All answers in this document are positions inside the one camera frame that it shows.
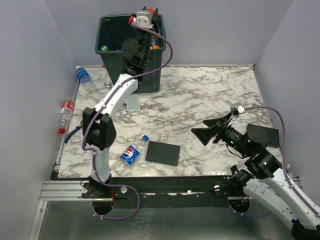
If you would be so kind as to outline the orange object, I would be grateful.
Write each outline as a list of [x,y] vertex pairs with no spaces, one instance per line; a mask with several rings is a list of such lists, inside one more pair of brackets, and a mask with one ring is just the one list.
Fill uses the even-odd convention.
[[152,48],[153,48],[153,49],[159,49],[159,48],[160,48],[160,46],[159,46],[159,45],[154,44],[154,45],[152,45]]

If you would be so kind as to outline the green crushed bottle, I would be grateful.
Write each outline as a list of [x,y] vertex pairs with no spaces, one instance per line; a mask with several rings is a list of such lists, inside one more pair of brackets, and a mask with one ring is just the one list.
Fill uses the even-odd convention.
[[109,48],[106,45],[103,45],[100,49],[102,52],[106,52],[109,50]]

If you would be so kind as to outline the Pepsi bottle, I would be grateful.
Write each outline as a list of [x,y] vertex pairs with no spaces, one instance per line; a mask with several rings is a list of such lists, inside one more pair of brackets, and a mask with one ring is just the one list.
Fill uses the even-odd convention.
[[124,170],[128,167],[132,167],[133,164],[145,153],[149,145],[149,137],[143,135],[141,138],[132,141],[127,145],[121,154],[118,156],[118,163],[114,167],[116,171]]

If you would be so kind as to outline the small red cap bottle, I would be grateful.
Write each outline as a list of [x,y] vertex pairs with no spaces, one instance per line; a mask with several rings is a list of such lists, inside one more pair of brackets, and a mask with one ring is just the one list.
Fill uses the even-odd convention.
[[147,8],[147,11],[149,11],[152,15],[154,14],[154,10],[152,8]]

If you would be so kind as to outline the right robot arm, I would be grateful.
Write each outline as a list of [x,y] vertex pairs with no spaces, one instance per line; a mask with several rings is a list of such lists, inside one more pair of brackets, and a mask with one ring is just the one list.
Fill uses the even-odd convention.
[[265,128],[248,124],[241,134],[232,127],[233,116],[204,120],[205,128],[192,128],[191,132],[203,145],[219,141],[232,147],[243,158],[247,169],[232,168],[230,191],[240,196],[243,193],[256,199],[269,209],[291,230],[296,240],[320,238],[320,208],[288,176],[280,162],[267,147],[270,135]]

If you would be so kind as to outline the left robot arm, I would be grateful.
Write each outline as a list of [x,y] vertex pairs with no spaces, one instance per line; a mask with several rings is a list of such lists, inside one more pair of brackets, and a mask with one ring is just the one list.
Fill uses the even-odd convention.
[[158,10],[143,8],[132,14],[129,25],[136,29],[136,37],[122,44],[121,57],[124,67],[109,93],[93,108],[82,112],[82,148],[92,151],[92,172],[89,178],[97,196],[106,197],[111,190],[109,167],[110,147],[116,138],[114,120],[117,111],[135,90],[138,89],[149,61],[154,33],[159,33]]

